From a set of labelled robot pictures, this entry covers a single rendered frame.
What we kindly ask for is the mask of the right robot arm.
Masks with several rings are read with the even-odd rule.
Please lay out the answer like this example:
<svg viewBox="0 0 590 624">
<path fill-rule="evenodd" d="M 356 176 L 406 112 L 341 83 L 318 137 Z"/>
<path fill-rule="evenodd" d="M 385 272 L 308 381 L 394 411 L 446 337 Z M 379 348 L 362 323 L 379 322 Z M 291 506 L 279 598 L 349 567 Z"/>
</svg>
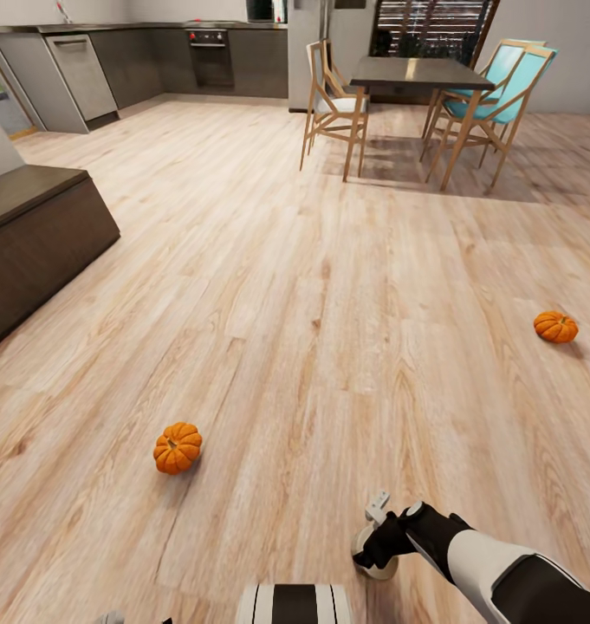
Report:
<svg viewBox="0 0 590 624">
<path fill-rule="evenodd" d="M 385 514 L 390 497 L 381 489 L 365 507 L 374 532 L 354 562 L 385 569 L 393 556 L 420 552 L 488 624 L 590 624 L 590 588 L 552 557 L 499 541 L 422 501 L 399 517 Z"/>
</svg>

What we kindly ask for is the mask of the pumpkin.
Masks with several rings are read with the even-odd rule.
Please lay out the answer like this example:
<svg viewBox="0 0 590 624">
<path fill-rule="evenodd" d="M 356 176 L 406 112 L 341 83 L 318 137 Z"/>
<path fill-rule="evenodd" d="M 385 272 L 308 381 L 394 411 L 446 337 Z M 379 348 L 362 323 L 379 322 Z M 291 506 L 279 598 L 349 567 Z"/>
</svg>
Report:
<svg viewBox="0 0 590 624">
<path fill-rule="evenodd" d="M 203 437 L 195 425 L 178 422 L 168 426 L 153 452 L 157 470 L 172 476 L 189 470 L 199 457 L 202 444 Z"/>
<path fill-rule="evenodd" d="M 555 311 L 544 312 L 537 316 L 534 328 L 542 338 L 558 344 L 573 341 L 579 332 L 574 320 Z"/>
</svg>

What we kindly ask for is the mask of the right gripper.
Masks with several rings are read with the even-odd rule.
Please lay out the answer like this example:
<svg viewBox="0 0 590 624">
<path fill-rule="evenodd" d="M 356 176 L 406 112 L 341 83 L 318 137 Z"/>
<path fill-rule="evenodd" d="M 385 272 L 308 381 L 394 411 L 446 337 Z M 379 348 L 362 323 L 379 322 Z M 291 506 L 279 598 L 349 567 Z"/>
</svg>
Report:
<svg viewBox="0 0 590 624">
<path fill-rule="evenodd" d="M 364 550 L 353 556 L 353 561 L 368 569 L 374 564 L 379 569 L 385 569 L 393 556 L 404 554 L 392 536 L 392 523 L 397 518 L 393 510 L 387 512 L 386 520 L 366 540 Z"/>
</svg>

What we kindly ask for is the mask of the robot trunk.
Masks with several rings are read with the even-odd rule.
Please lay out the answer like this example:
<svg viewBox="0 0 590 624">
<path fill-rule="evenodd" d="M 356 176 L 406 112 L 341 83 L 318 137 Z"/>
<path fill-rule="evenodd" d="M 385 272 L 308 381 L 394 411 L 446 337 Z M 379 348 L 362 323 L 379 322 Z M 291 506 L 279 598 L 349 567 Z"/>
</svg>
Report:
<svg viewBox="0 0 590 624">
<path fill-rule="evenodd" d="M 344 586 L 331 584 L 247 585 L 235 624 L 354 624 Z"/>
</svg>

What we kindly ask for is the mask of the pillar candle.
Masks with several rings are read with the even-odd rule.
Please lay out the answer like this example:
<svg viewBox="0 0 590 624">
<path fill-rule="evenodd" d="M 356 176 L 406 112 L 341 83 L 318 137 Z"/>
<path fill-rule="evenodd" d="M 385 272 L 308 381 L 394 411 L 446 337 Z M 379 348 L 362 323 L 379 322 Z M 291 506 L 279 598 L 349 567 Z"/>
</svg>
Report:
<svg viewBox="0 0 590 624">
<path fill-rule="evenodd" d="M 366 527 L 363 530 L 357 532 L 351 542 L 351 556 L 355 556 L 364 550 L 364 544 L 370 535 L 374 532 L 374 527 Z M 387 563 L 385 569 L 379 569 L 374 564 L 370 569 L 361 566 L 357 562 L 353 562 L 356 569 L 365 577 L 378 582 L 387 582 L 395 576 L 399 567 L 399 557 L 393 556 Z"/>
</svg>

